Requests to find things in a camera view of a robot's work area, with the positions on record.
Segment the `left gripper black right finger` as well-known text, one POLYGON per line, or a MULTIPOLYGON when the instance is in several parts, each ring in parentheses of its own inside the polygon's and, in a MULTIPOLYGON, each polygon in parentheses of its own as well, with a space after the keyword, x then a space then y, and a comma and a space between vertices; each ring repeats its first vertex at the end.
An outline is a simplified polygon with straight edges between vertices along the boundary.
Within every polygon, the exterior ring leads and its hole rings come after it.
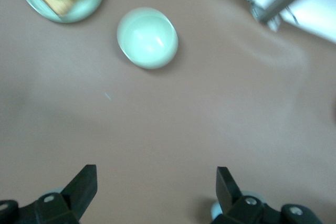
POLYGON ((277 211, 253 195, 243 195, 227 167, 216 170, 216 196, 212 223, 322 223, 305 206, 285 204, 277 211))

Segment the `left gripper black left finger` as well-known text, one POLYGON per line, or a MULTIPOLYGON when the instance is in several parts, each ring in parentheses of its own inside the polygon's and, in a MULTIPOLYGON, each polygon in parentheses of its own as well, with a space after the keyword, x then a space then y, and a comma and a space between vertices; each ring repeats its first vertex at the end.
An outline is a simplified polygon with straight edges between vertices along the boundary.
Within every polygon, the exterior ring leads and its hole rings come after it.
POLYGON ((23 207, 1 200, 1 223, 79 223, 97 190, 97 166, 88 164, 59 193, 44 194, 23 207))

